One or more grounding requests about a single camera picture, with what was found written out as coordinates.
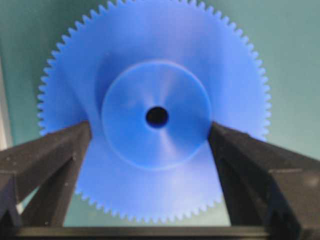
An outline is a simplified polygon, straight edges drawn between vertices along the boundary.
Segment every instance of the black frame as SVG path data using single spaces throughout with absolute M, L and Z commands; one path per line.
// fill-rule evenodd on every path
M 90 139 L 82 122 L 0 152 L 1 239 L 320 239 L 320 163 L 215 122 L 208 141 L 231 227 L 62 227 Z

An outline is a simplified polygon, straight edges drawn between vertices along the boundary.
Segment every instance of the blue plastic gear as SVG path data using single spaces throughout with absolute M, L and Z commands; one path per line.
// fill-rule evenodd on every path
M 146 222 L 220 201 L 211 121 L 268 133 L 269 87 L 253 45 L 195 0 L 109 2 L 90 15 L 62 36 L 39 87 L 42 135 L 90 122 L 76 192 Z

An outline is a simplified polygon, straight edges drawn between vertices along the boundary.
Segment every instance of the center hole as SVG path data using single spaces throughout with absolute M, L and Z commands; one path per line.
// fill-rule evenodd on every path
M 168 112 L 160 106 L 156 106 L 151 108 L 146 116 L 145 119 L 147 123 L 153 128 L 162 128 L 168 122 Z

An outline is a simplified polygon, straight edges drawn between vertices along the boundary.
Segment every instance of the gear teeth rim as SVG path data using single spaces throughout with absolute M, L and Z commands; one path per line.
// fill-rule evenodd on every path
M 66 35 L 62 35 L 62 40 L 64 43 L 58 42 L 56 44 L 58 51 L 57 50 L 53 50 L 51 51 L 51 55 L 53 56 L 53 59 L 48 59 L 47 63 L 53 67 L 57 57 L 59 57 L 59 55 L 61 54 L 61 51 L 63 51 L 64 47 L 66 46 L 66 44 L 68 44 L 68 42 L 70 42 L 71 37 L 73 35 L 75 35 L 77 33 L 77 31 L 80 31 L 82 28 L 85 27 L 86 24 L 89 24 L 92 19 L 98 17 L 99 15 L 102 14 L 107 14 L 109 11 L 111 11 L 112 9 L 116 9 L 117 7 L 120 6 L 125 6 L 125 5 L 130 5 L 133 4 L 134 2 L 137 2 L 139 0 L 126 0 L 125 2 L 123 2 L 122 0 L 117 0 L 116 4 L 114 4 L 112 1 L 107 0 L 107 4 L 106 6 L 103 6 L 102 4 L 98 5 L 98 11 L 95 10 L 91 10 L 89 12 L 89 16 L 88 15 L 83 15 L 82 16 L 82 20 L 83 23 L 81 23 L 80 21 L 75 21 L 74 25 L 75 25 L 75 29 L 73 27 L 69 27 L 68 33 L 70 34 L 69 36 Z M 261 67 L 263 62 L 260 59 L 257 59 L 257 57 L 259 56 L 257 51 L 254 51 L 254 45 L 252 43 L 249 42 L 249 38 L 248 36 L 243 36 L 244 32 L 242 29 L 237 28 L 237 24 L 235 22 L 230 22 L 230 18 L 228 16 L 223 16 L 222 12 L 220 10 L 217 10 L 215 12 L 215 8 L 211 5 L 209 5 L 206 8 L 206 4 L 203 1 L 200 1 L 200 3 L 197 5 L 197 1 L 196 0 L 177 0 L 179 3 L 181 4 L 188 4 L 189 6 L 195 7 L 196 9 L 199 10 L 204 10 L 206 13 L 212 14 L 213 17 L 218 18 L 220 21 L 222 21 L 228 28 L 230 28 L 233 33 L 238 36 L 243 44 L 245 46 L 247 46 L 249 52 L 251 53 L 251 56 L 255 59 L 255 64 L 257 66 L 257 70 L 258 70 L 258 74 L 260 75 L 260 79 L 261 82 L 263 83 L 263 86 L 265 87 L 265 93 L 267 93 L 270 90 L 270 86 L 267 85 L 266 83 L 268 83 L 268 77 L 265 76 L 266 74 L 266 69 Z M 41 77 L 41 81 L 44 83 L 42 85 L 39 86 L 39 89 L 43 92 L 41 94 L 39 94 L 37 96 L 37 98 L 42 101 L 40 103 L 37 104 L 37 108 L 41 111 L 38 113 L 38 118 L 40 118 L 41 120 L 39 120 L 38 125 L 40 127 L 42 127 L 43 129 L 40 130 L 40 134 L 41 135 L 45 135 L 48 133 L 48 131 L 46 130 L 46 128 L 44 127 L 44 114 L 43 114 L 43 109 L 44 109 L 44 98 L 45 98 L 45 94 L 46 94 L 46 85 L 48 83 L 50 74 L 51 74 L 51 67 L 45 67 L 43 69 L 43 72 L 45 74 L 47 74 L 47 76 L 42 76 Z M 266 94 L 265 95 L 265 121 L 264 121 L 264 129 L 262 130 L 262 137 L 265 139 L 265 135 L 267 135 L 269 133 L 269 129 L 267 128 L 267 126 L 270 126 L 271 122 L 268 120 L 271 117 L 271 112 L 270 109 L 272 107 L 271 103 L 269 102 L 269 100 L 271 99 L 271 95 L 270 94 Z M 183 213 L 174 213 L 171 214 L 170 216 L 155 216 L 155 217 L 143 217 L 143 216 L 128 216 L 125 213 L 120 214 L 120 212 L 116 209 L 112 209 L 112 206 L 103 206 L 101 203 L 97 202 L 96 200 L 90 198 L 88 195 L 84 195 L 84 193 L 79 189 L 79 191 L 75 191 L 75 193 L 77 195 L 81 196 L 81 200 L 83 200 L 84 202 L 87 202 L 89 204 L 89 206 L 96 206 L 95 209 L 97 210 L 101 210 L 103 211 L 105 214 L 111 214 L 111 216 L 113 217 L 119 217 L 120 219 L 125 219 L 127 218 L 128 221 L 134 221 L 136 220 L 137 223 L 141 223 L 141 222 L 145 222 L 145 223 L 174 223 L 177 220 L 178 221 L 182 221 L 183 219 L 189 219 L 191 218 L 193 215 L 198 216 L 201 211 L 202 212 L 206 212 L 208 210 L 208 208 L 214 208 L 217 204 L 222 202 L 222 199 L 220 201 L 217 200 L 212 200 L 210 202 L 208 202 L 207 204 L 200 206 L 200 207 L 196 207 L 194 209 L 190 209 L 187 210 L 186 212 Z

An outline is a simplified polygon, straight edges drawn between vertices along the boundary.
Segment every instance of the green background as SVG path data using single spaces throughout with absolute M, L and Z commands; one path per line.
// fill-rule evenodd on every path
M 269 78 L 269 142 L 320 159 L 319 0 L 206 0 L 254 43 Z M 37 94 L 61 35 L 106 0 L 0 0 L 0 55 L 13 141 L 39 137 Z M 173 225 L 227 225 L 223 202 Z M 137 225 L 74 196 L 66 225 Z

